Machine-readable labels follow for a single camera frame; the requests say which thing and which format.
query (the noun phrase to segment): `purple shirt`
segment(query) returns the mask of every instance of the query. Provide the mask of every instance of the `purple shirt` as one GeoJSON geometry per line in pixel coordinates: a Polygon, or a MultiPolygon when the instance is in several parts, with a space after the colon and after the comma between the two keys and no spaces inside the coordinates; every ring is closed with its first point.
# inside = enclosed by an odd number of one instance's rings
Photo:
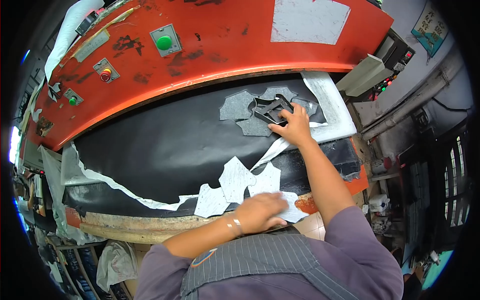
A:
{"type": "MultiPolygon", "coordinates": [[[[361,299],[401,299],[400,266],[377,240],[362,211],[348,207],[336,214],[325,241],[309,239],[320,265],[361,299]]],[[[180,299],[180,286],[192,259],[177,257],[163,245],[152,246],[138,277],[135,300],[180,299]]],[[[250,275],[207,283],[200,300],[326,299],[301,274],[250,275]]]]}

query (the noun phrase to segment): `black leather sheet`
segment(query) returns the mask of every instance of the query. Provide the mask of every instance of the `black leather sheet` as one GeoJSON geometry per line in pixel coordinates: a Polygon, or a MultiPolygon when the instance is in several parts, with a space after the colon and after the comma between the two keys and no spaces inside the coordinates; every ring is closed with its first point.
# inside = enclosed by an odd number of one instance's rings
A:
{"type": "MultiPolygon", "coordinates": [[[[299,74],[266,76],[195,89],[122,115],[75,140],[85,166],[113,178],[134,194],[164,203],[177,203],[178,195],[197,194],[203,183],[219,187],[223,165],[237,156],[251,168],[279,136],[244,136],[232,120],[219,120],[225,97],[247,90],[260,95],[268,87],[288,86],[298,97],[316,101],[299,74]]],[[[325,122],[319,107],[311,121],[325,122]]],[[[360,170],[350,140],[322,146],[329,159],[360,170]]],[[[310,190],[297,150],[273,160],[282,170],[286,192],[310,190]]],[[[192,215],[196,200],[177,212],[149,209],[105,183],[66,188],[64,202],[81,211],[124,216],[192,215]]]]}

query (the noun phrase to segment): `red emergency stop button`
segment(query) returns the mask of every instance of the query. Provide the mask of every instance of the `red emergency stop button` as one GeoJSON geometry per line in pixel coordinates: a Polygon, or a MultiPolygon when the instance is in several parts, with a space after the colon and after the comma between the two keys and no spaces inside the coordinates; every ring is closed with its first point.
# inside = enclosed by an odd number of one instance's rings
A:
{"type": "Polygon", "coordinates": [[[100,73],[100,79],[102,81],[108,81],[110,80],[112,76],[112,71],[110,69],[105,69],[103,72],[100,73]]]}

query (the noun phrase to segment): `gray felt piece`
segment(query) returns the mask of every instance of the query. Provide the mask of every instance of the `gray felt piece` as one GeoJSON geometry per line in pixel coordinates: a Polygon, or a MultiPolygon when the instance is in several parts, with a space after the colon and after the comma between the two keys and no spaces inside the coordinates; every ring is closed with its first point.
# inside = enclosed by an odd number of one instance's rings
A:
{"type": "Polygon", "coordinates": [[[307,115],[308,116],[311,116],[311,115],[313,115],[314,113],[317,112],[318,103],[316,103],[316,102],[303,100],[303,99],[298,99],[298,98],[293,98],[292,102],[293,103],[298,103],[301,106],[305,107],[305,109],[307,109],[307,115]]]}
{"type": "Polygon", "coordinates": [[[225,98],[225,103],[220,108],[220,120],[250,118],[252,112],[248,110],[248,105],[254,101],[255,97],[249,92],[243,91],[225,98]]]}
{"type": "Polygon", "coordinates": [[[255,116],[238,121],[236,124],[241,127],[243,135],[270,136],[272,134],[272,131],[267,127],[267,123],[255,116]]]}
{"type": "Polygon", "coordinates": [[[282,94],[288,101],[291,101],[297,94],[290,91],[286,86],[282,87],[269,87],[265,90],[265,93],[259,96],[260,99],[272,100],[275,98],[275,94],[282,94]]]}

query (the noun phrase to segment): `pipe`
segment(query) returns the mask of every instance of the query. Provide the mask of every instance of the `pipe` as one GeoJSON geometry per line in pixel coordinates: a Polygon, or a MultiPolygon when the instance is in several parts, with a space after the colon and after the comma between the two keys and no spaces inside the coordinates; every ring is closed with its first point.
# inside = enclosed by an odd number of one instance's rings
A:
{"type": "Polygon", "coordinates": [[[378,121],[370,129],[365,131],[362,135],[363,139],[365,141],[370,140],[397,125],[400,121],[405,119],[409,113],[424,105],[432,97],[437,95],[444,86],[450,83],[462,66],[463,59],[460,51],[457,47],[453,46],[442,63],[435,68],[425,83],[408,96],[404,103],[398,106],[394,111],[386,114],[382,120],[378,121]]]}

